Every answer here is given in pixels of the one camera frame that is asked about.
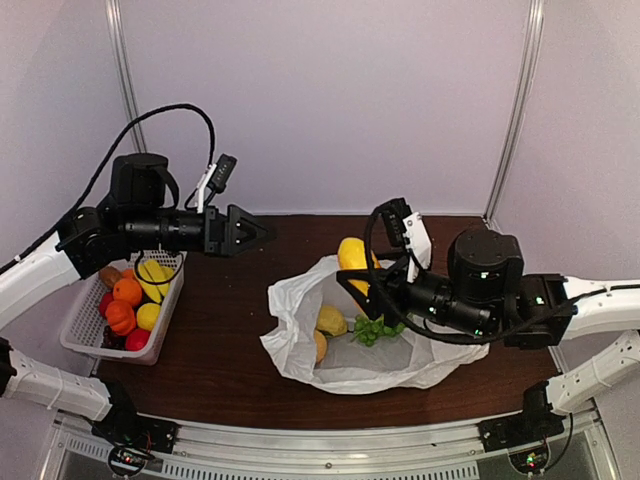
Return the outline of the yellow orange mango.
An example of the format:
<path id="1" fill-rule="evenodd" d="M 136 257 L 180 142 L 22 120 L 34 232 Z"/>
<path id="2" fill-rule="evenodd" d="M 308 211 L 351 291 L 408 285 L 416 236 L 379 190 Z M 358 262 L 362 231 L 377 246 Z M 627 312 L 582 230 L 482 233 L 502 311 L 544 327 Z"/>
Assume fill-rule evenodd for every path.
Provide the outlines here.
<path id="1" fill-rule="evenodd" d="M 365 270 L 367 268 L 365 259 L 364 241 L 357 237 L 344 238 L 337 251 L 338 264 L 341 270 Z M 372 254 L 374 267 L 381 268 L 375 254 Z M 369 284 L 364 280 L 350 280 L 349 283 L 354 286 L 365 297 L 369 293 Z"/>

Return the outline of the green fruit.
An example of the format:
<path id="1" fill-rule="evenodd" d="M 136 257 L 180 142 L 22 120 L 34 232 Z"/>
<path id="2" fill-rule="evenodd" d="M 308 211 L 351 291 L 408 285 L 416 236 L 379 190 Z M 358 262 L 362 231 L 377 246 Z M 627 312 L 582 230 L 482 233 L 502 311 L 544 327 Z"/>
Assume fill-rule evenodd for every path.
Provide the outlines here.
<path id="1" fill-rule="evenodd" d="M 379 339 L 395 338 L 403 333 L 405 325 L 399 323 L 390 327 L 384 323 L 384 317 L 371 320 L 365 315 L 358 315 L 353 325 L 353 341 L 372 347 Z"/>

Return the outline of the white plastic bag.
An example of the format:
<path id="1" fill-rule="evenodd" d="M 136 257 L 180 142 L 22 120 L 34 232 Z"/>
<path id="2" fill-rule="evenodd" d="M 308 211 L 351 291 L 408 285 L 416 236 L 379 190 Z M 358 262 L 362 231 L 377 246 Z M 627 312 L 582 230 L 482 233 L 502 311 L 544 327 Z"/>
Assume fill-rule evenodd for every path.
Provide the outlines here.
<path id="1" fill-rule="evenodd" d="M 359 313 L 335 279 L 338 269 L 337 257 L 325 256 L 305 273 L 268 287 L 269 312 L 277 326 L 260 341 L 281 376 L 338 395 L 429 389 L 458 367 L 488 355 L 487 345 L 448 345 L 405 330 L 371 347 L 350 334 L 332 338 L 324 359 L 317 362 L 313 331 L 321 307 L 336 307 L 350 323 Z"/>

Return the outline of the yellow banana bunch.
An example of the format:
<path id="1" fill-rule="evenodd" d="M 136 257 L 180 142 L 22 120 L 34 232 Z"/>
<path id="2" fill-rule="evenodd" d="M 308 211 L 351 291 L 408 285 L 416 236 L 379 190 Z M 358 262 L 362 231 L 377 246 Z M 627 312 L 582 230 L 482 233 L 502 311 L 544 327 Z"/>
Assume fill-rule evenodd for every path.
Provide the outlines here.
<path id="1" fill-rule="evenodd" d="M 133 272 L 145 295 L 152 302 L 161 304 L 169 293 L 175 270 L 160 264 L 156 259 L 149 259 L 136 262 Z"/>

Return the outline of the orange fruit from bag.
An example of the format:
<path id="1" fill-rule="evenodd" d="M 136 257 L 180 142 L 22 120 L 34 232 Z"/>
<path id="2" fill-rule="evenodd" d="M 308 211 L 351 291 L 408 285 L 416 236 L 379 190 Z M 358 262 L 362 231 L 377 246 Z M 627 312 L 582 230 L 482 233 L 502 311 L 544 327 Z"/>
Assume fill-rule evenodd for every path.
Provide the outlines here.
<path id="1" fill-rule="evenodd" d="M 115 300 L 126 302 L 132 307 L 137 307 L 143 298 L 141 286 L 131 278 L 118 280 L 114 284 L 112 294 Z"/>

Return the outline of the brown kiwi fruit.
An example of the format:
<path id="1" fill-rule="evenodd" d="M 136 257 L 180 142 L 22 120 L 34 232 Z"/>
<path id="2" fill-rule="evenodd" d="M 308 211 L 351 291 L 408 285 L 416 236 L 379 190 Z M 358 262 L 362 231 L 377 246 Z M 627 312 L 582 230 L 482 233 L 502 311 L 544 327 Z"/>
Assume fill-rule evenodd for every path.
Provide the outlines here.
<path id="1" fill-rule="evenodd" d="M 116 283 L 123 279 L 122 272 L 112 266 L 102 268 L 98 272 L 98 277 L 108 290 L 112 290 Z"/>

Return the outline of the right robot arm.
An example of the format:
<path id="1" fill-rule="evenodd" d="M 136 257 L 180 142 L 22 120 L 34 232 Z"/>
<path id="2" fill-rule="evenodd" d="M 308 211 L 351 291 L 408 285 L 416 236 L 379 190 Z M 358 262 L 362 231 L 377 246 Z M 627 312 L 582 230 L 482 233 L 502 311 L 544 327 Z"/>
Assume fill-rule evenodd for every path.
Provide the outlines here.
<path id="1" fill-rule="evenodd" d="M 419 263 L 408 238 L 397 236 L 392 244 L 388 268 L 359 238 L 338 248 L 336 280 L 380 332 L 407 328 L 450 345 L 503 342 L 523 350 L 596 333 L 620 335 L 574 370 L 527 389 L 521 412 L 481 422 L 485 451 L 561 434 L 564 418 L 639 362 L 638 281 L 526 275 L 517 239 L 492 230 L 460 234 L 449 248 L 445 276 Z"/>

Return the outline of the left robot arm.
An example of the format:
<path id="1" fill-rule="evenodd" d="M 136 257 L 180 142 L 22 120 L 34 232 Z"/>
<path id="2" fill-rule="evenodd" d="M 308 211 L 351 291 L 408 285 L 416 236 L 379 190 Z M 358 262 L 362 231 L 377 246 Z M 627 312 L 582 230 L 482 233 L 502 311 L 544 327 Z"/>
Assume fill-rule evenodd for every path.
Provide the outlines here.
<path id="1" fill-rule="evenodd" d="M 13 320 L 52 293 L 84 280 L 133 253 L 162 249 L 229 258 L 271 240 L 265 223 L 236 205 L 220 212 L 213 196 L 224 190 L 237 163 L 223 155 L 211 164 L 196 190 L 192 210 L 165 206 L 179 190 L 168 160 L 157 154 L 115 159 L 110 189 L 97 207 L 73 210 L 44 241 L 1 275 L 1 324 Z M 124 388 L 37 362 L 1 342 L 1 395 L 79 415 L 114 443 L 132 445 L 146 433 Z"/>

